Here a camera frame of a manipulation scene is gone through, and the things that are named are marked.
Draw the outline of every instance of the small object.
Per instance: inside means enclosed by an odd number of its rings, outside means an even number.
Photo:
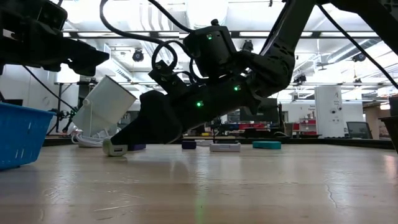
[[[238,144],[239,141],[216,141],[216,144]]]
[[[241,143],[210,144],[210,152],[241,152]]]
[[[197,142],[197,146],[210,146],[210,144],[213,143],[213,140],[198,139],[195,141]]]
[[[128,146],[127,145],[119,145],[114,146],[111,142],[110,137],[104,139],[102,150],[107,156],[124,156],[127,153]]]
[[[197,142],[196,141],[182,141],[181,147],[182,147],[182,149],[196,149]]]
[[[144,60],[144,54],[142,53],[142,49],[135,49],[135,52],[132,55],[132,60],[135,62],[141,62]]]
[[[213,20],[211,21],[211,25],[212,25],[212,26],[219,26],[220,23],[218,22],[218,19],[213,19]]]
[[[282,145],[277,141],[256,141],[253,142],[255,149],[282,149]]]
[[[145,145],[145,144],[129,145],[129,147],[127,148],[127,151],[138,151],[138,150],[143,150],[146,148],[147,148],[147,145]]]

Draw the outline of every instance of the black cable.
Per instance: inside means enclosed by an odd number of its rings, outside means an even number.
[[[36,81],[38,81],[48,92],[50,92],[53,96],[55,96],[58,100],[60,100],[62,103],[64,103],[65,105],[69,106],[74,112],[77,112],[74,107],[70,106],[67,102],[65,102],[63,99],[59,98],[53,91],[50,90],[49,87],[47,87],[42,81],[40,81],[35,74],[33,74],[33,72],[31,70],[29,70],[29,68],[27,68],[25,65],[23,65],[23,67],[27,70],[27,72],[30,73],[30,75],[33,76],[33,78],[36,79]]]
[[[277,18],[276,21],[275,21],[275,24],[280,24],[280,22],[281,22],[282,19],[284,18],[284,15],[285,15],[285,13],[287,12],[287,8],[288,8],[288,5],[287,5],[287,4],[288,4],[288,3],[286,3],[286,5],[285,5],[285,6],[283,7],[283,9],[281,10],[281,12],[280,12],[278,18]],[[261,52],[262,52],[263,50],[265,50],[266,47],[268,46],[268,44],[269,44],[269,42],[271,41],[272,36],[275,34],[277,28],[279,28],[279,26],[277,26],[277,25],[273,25],[273,26],[272,26],[271,31],[269,32],[268,38],[266,39],[266,42],[264,43],[264,45],[262,46],[262,48],[261,48],[261,50],[260,50],[260,53],[259,53],[260,55],[261,55]]]
[[[325,17],[349,40],[351,43],[355,45],[355,47],[362,52],[391,82],[391,84],[398,89],[398,84],[395,80],[388,74],[388,72],[377,62],[375,61],[323,8],[323,6],[318,5],[321,12],[325,15]]]
[[[195,71],[193,70],[193,58],[191,58],[191,61],[189,61],[189,72],[191,73],[191,76],[197,83],[199,84],[206,83],[207,80],[199,78],[199,76],[195,74]]]
[[[156,49],[154,50],[154,53],[152,54],[152,69],[153,70],[161,70],[161,69],[163,69],[163,68],[157,68],[156,67],[156,58],[157,58],[157,55],[159,54],[160,50],[162,49],[162,47],[171,47],[169,45],[169,43],[172,43],[172,42],[178,42],[178,41],[176,41],[176,40],[168,40],[166,42],[162,42],[161,44],[159,44],[156,47]],[[171,68],[171,70],[173,70],[177,66],[177,62],[178,62],[178,55],[177,55],[177,53],[175,52],[174,49],[172,51],[172,55],[173,55],[173,62],[169,65],[169,68]]]
[[[55,124],[55,125],[52,127],[52,129],[50,129],[50,130],[48,131],[48,133],[45,134],[45,135],[48,136],[48,135],[55,129],[55,127],[57,127],[57,124]]]
[[[178,20],[176,20],[169,12],[167,12],[167,10],[161,4],[159,4],[159,2],[155,0],[148,0],[148,1],[152,3],[160,12],[162,12],[168,19],[170,19],[170,21],[172,21],[172,23],[174,23],[178,28],[188,33],[193,32],[193,30],[182,25]]]
[[[152,69],[158,69],[156,67],[156,58],[157,58],[157,55],[159,54],[160,50],[162,49],[162,47],[169,46],[169,44],[171,44],[171,43],[176,43],[178,46],[180,46],[182,48],[182,50],[186,53],[186,55],[188,55],[188,57],[193,58],[192,54],[188,51],[186,46],[184,46],[181,42],[179,42],[177,40],[168,40],[166,42],[159,44],[156,47],[156,49],[154,50],[154,54],[152,55]],[[175,66],[177,66],[177,62],[178,62],[178,55],[175,52],[172,52],[172,53],[173,53],[173,58],[176,60],[173,60],[173,62],[170,64],[169,67],[175,68]]]
[[[181,74],[186,74],[186,75],[188,75],[189,82],[190,82],[191,84],[195,84],[195,83],[196,83],[196,81],[192,78],[190,72],[187,72],[187,71],[175,72],[174,75],[178,75],[178,74],[180,74],[180,73],[181,73]]]
[[[0,91],[0,102],[5,101],[5,97],[2,95],[1,91]]]
[[[105,15],[104,15],[104,6],[105,4],[108,2],[108,0],[101,0],[101,4],[99,5],[99,18],[101,19],[102,23],[104,24],[104,26],[106,28],[108,28],[110,31],[114,32],[117,35],[120,35],[122,37],[127,37],[127,38],[131,38],[131,39],[136,39],[136,40],[142,40],[142,41],[148,41],[148,42],[152,42],[155,44],[162,44],[164,43],[164,41],[153,38],[153,37],[146,37],[144,35],[138,35],[138,34],[130,34],[128,32],[125,31],[121,31],[115,27],[113,27],[108,20],[106,20]],[[175,50],[169,46],[166,45],[165,46],[167,48],[167,50],[171,51],[171,53],[174,55],[175,54]]]

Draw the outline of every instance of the teal object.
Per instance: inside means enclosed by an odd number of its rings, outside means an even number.
[[[253,142],[253,148],[255,148],[255,149],[282,149],[282,144],[280,142],[273,142],[273,141],[260,141],[260,142]]]

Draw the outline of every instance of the purple object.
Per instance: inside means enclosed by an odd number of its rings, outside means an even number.
[[[181,147],[182,147],[182,149],[196,149],[197,142],[196,141],[182,141]]]
[[[128,151],[138,151],[138,150],[143,150],[146,149],[147,145],[145,144],[140,144],[140,145],[129,145],[129,148],[127,149]]]

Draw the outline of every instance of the green led light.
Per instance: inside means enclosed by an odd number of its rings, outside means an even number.
[[[203,101],[199,101],[199,102],[197,103],[197,107],[201,107],[201,106],[203,106]]]

